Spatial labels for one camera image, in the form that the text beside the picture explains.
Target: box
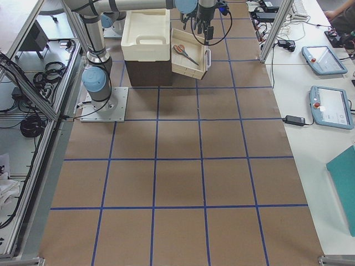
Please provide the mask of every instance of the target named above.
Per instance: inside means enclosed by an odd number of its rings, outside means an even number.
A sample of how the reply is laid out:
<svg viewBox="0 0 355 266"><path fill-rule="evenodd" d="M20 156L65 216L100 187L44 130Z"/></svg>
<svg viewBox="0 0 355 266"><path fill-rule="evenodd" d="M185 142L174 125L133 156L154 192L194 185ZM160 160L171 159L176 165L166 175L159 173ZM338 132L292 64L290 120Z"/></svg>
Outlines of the box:
<svg viewBox="0 0 355 266"><path fill-rule="evenodd" d="M200 42L204 42L202 37L196 36ZM174 45L185 46L187 54L199 65L194 64L188 58L174 51ZM211 66L211 50L207 46L198 43L195 37L188 32L172 29L171 32L171 63L174 73L190 76L195 79L202 79L208 68Z"/></svg>
<svg viewBox="0 0 355 266"><path fill-rule="evenodd" d="M355 237L355 146L327 163L327 169L347 217L350 234Z"/></svg>
<svg viewBox="0 0 355 266"><path fill-rule="evenodd" d="M121 48L126 61L170 60L170 11L127 11Z"/></svg>

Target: open drawer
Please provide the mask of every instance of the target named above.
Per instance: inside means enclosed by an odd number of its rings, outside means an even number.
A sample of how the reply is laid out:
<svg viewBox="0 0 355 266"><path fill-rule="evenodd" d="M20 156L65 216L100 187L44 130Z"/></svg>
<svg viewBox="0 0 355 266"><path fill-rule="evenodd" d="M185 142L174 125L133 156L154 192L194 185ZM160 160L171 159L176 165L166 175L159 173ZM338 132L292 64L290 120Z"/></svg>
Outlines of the open drawer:
<svg viewBox="0 0 355 266"><path fill-rule="evenodd" d="M202 37L196 37L200 42L204 42ZM185 46L187 54L199 65L194 64L188 58L174 51L173 46L175 44ZM190 76L195 79L202 79L204 77L211 66L211 50L207 46L198 43L191 33L172 29L171 48L171 63L174 73Z"/></svg>

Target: blue joint cap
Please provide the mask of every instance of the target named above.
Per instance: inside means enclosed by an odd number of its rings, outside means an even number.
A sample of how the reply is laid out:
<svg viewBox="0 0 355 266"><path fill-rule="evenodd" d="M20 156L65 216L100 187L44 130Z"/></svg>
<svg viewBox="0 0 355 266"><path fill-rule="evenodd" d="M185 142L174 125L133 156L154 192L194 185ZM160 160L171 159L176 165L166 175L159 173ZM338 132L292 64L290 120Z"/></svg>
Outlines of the blue joint cap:
<svg viewBox="0 0 355 266"><path fill-rule="evenodd" d="M106 16L105 14L101 15L101 24L102 27L104 27L105 29L110 28L112 26L114 22L111 20L111 18L109 18L108 16Z"/></svg>
<svg viewBox="0 0 355 266"><path fill-rule="evenodd" d="M97 93L105 87L106 74L101 68L92 66L84 71L82 82L89 92Z"/></svg>
<svg viewBox="0 0 355 266"><path fill-rule="evenodd" d="M182 14L189 14L195 10L197 0L175 0L175 6Z"/></svg>

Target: tablet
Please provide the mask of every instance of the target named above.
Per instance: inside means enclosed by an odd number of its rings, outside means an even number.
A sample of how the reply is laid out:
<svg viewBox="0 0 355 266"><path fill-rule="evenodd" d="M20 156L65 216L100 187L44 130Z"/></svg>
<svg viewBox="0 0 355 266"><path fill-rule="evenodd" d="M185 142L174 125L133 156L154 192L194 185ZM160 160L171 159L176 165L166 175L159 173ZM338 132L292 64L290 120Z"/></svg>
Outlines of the tablet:
<svg viewBox="0 0 355 266"><path fill-rule="evenodd" d="M318 75L345 74L343 63L328 46L305 46L302 54L312 70Z"/></svg>
<svg viewBox="0 0 355 266"><path fill-rule="evenodd" d="M310 100L312 115L317 124L342 129L354 128L344 90L313 86L310 91Z"/></svg>

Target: person's hand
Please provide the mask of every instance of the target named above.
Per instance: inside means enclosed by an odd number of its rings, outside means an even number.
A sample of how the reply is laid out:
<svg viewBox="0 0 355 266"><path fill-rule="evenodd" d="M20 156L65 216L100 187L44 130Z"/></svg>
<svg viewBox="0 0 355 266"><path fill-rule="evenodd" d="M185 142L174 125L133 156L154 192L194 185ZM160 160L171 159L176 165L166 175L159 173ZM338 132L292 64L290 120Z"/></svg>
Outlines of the person's hand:
<svg viewBox="0 0 355 266"><path fill-rule="evenodd" d="M332 21L338 14L335 11L324 11L324 15L329 21Z"/></svg>

